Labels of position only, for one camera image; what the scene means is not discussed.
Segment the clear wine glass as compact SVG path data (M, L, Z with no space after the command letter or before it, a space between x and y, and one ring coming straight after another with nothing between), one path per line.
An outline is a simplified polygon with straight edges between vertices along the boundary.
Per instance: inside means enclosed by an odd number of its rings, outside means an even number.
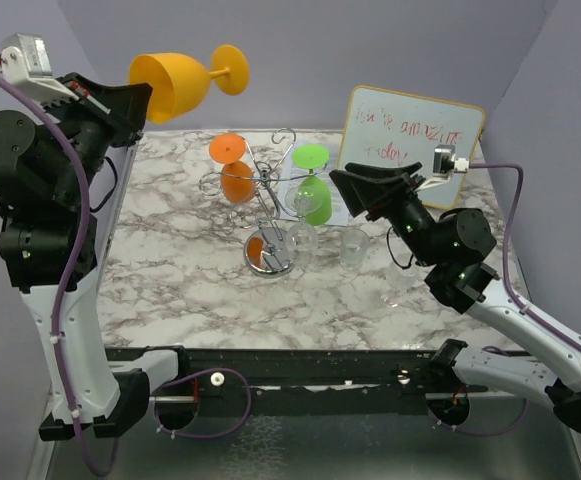
M389 307L398 307L408 290L415 285L417 273L414 268L402 269L390 266L385 273L386 289L381 300Z
M307 217L317 211L321 200L311 187L293 187L285 197L286 207L294 214L297 222L286 234L286 248L296 268L305 271L312 263L318 247L317 232L308 223Z

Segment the dark orange plastic wine glass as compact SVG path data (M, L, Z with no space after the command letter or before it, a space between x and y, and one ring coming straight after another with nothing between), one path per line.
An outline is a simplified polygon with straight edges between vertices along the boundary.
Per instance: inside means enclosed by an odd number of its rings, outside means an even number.
M255 195L252 170L242 161L246 142L235 133L216 136L209 145L209 155L222 165L220 185L225 198L231 203L249 202Z

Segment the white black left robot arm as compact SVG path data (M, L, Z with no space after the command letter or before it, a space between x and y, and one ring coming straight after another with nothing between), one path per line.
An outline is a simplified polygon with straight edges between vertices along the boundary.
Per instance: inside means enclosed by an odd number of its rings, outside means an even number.
M96 311L97 220L80 193L110 149L141 138L152 90L76 73L60 83L73 96L47 105L45 124L0 111L0 257L36 322L51 375L54 406L40 437L68 440L92 428L118 438L145 414L149 379L138 367L109 366Z

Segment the light orange plastic wine glass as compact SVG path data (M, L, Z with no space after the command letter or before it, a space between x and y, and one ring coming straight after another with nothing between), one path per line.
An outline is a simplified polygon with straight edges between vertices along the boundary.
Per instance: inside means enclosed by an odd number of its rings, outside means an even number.
M152 88L146 119L163 124L196 109L212 85L226 95L244 92L250 79L244 53L230 44L218 46L205 66L195 58L176 52L146 53L131 63L128 81Z

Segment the clear short tumbler glass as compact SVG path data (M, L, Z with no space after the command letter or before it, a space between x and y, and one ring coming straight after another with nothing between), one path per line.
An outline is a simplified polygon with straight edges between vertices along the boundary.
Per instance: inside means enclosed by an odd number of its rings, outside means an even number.
M340 242L340 265L345 270L358 269L367 254L370 236L361 229L346 230Z

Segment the green plastic wine glass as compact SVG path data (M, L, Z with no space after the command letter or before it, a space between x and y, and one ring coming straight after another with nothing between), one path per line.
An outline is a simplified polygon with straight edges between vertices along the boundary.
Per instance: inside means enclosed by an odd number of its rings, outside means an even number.
M292 153L293 164L309 172L298 187L298 193L301 199L309 201L305 220L312 226L326 224L332 215L330 190L326 182L316 175L316 171L325 167L329 159L329 151L316 144L299 146Z

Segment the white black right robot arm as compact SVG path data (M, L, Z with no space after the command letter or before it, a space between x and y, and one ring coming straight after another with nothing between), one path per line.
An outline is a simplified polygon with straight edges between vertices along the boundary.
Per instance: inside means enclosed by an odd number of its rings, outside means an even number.
M496 329L532 357L489 360L464 342L446 341L429 367L431 383L442 391L463 383L514 394L551 408L581 434L581 334L519 295L507 270L486 264L496 240L481 210L433 218L418 197L473 166L444 160L426 179L417 173L420 163L394 169L349 163L329 176L352 216L390 222L416 263L429 268L425 282L439 303Z

